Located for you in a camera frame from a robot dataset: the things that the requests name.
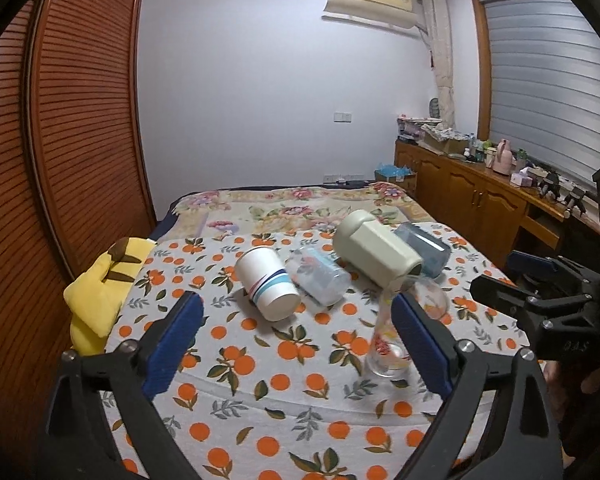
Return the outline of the blue translucent plastic cup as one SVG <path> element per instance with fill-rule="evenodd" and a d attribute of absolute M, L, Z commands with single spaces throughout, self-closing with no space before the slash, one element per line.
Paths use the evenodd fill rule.
<path fill-rule="evenodd" d="M 437 278 L 451 255 L 451 247 L 415 223 L 402 223 L 394 231 L 408 246 L 422 257 L 422 274 Z"/>

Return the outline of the clear plastic cup blue label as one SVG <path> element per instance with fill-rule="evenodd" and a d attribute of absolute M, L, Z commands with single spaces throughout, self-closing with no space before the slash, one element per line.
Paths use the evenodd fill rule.
<path fill-rule="evenodd" d="M 351 285 L 350 274 L 313 247 L 295 249 L 285 266 L 294 284 L 324 307 L 339 302 Z"/>

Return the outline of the white paper cup blue stripes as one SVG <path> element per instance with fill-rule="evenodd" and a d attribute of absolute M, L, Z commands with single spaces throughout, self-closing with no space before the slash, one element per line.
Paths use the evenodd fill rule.
<path fill-rule="evenodd" d="M 248 250 L 237 260 L 235 272 L 249 300 L 268 322 L 289 318 L 300 304 L 298 289 L 272 248 Z"/>

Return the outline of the wooden sideboard cabinet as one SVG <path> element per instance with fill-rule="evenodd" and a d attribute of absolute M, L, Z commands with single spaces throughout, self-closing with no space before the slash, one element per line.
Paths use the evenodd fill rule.
<path fill-rule="evenodd" d="M 415 171 L 415 200 L 505 270 L 514 250 L 563 256 L 600 272 L 600 228 L 536 188 L 518 188 L 475 162 L 461 162 L 400 140 L 394 163 Z"/>

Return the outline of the pink kettle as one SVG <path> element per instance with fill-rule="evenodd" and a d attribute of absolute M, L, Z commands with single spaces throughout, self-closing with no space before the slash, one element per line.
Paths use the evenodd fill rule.
<path fill-rule="evenodd" d="M 509 177 L 515 168 L 515 157 L 509 140 L 498 142 L 493 159 L 492 170 L 501 176 Z"/>

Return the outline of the cardboard box of clutter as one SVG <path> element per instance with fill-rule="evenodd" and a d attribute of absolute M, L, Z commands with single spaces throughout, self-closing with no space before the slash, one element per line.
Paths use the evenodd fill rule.
<path fill-rule="evenodd" d="M 442 125 L 423 125 L 422 132 L 422 142 L 445 155 L 463 154 L 472 140 L 471 134 L 443 128 Z"/>

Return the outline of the yellow plush toy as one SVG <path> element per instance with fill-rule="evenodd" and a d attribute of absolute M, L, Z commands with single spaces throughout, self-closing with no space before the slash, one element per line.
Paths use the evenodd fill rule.
<path fill-rule="evenodd" d="M 70 339 L 80 356 L 104 352 L 122 304 L 155 247 L 150 238 L 120 238 L 65 288 Z"/>

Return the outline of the cream faceted tumbler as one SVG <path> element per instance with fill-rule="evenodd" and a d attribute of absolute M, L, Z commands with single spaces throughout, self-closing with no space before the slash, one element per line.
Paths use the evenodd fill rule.
<path fill-rule="evenodd" d="M 422 273 L 419 253 L 363 209 L 341 220 L 332 244 L 340 258 L 383 289 L 400 289 L 410 276 Z"/>

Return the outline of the grey window blind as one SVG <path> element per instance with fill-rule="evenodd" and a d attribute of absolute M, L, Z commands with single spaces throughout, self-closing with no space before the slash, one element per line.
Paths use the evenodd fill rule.
<path fill-rule="evenodd" d="M 600 169 L 600 37 L 571 0 L 472 0 L 478 135 L 590 186 Z"/>

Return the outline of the orange fruit print cloth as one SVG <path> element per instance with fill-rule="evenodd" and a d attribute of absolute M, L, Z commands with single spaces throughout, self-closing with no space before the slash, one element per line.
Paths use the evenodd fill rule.
<path fill-rule="evenodd" d="M 303 299 L 270 323 L 239 283 L 253 248 L 287 258 L 302 247 L 331 256 L 326 230 L 164 240 L 138 274 L 108 347 L 138 338 L 186 292 L 204 322 L 155 407 L 205 479 L 390 479 L 440 406 L 414 367 L 396 379 L 366 370 L 380 299 L 353 272 L 338 304 Z"/>

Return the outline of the floral bed quilt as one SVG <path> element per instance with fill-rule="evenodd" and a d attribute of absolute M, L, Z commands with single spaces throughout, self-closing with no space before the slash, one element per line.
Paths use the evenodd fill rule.
<path fill-rule="evenodd" d="M 434 220 L 403 188 L 389 182 L 240 188 L 193 192 L 179 198 L 151 238 L 164 242 L 309 230 L 330 233 L 344 217 L 359 209 L 388 226 Z"/>

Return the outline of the brown louvered wardrobe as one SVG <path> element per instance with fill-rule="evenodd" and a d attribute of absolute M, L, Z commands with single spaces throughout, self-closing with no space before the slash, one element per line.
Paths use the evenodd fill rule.
<path fill-rule="evenodd" d="M 61 352 L 64 288 L 155 227 L 140 142 L 142 0 L 21 0 L 0 36 L 0 453 L 29 463 Z"/>

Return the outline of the insulated air conditioner pipe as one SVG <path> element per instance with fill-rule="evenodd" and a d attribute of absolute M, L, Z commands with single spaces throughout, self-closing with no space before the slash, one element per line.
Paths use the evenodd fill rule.
<path fill-rule="evenodd" d="M 446 0 L 422 0 L 422 8 L 434 62 L 440 116 L 447 127 L 454 127 L 453 48 L 448 4 Z"/>

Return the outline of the wall power strip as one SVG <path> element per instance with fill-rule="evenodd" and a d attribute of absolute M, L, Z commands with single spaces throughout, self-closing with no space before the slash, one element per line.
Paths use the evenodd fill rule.
<path fill-rule="evenodd" d="M 324 184 L 346 185 L 353 182 L 364 182 L 364 174 L 325 174 Z"/>

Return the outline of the white wall switch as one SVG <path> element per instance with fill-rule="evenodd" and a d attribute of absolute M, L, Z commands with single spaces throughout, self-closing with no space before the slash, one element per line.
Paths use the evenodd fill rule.
<path fill-rule="evenodd" d="M 338 124 L 350 124 L 352 122 L 352 115 L 350 113 L 339 113 L 334 114 L 334 122 Z"/>

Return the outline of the white wall air conditioner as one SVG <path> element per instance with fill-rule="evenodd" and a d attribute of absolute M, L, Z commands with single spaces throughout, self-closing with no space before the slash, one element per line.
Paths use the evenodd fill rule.
<path fill-rule="evenodd" d="M 405 29 L 417 22 L 412 0 L 326 0 L 324 11 Z"/>

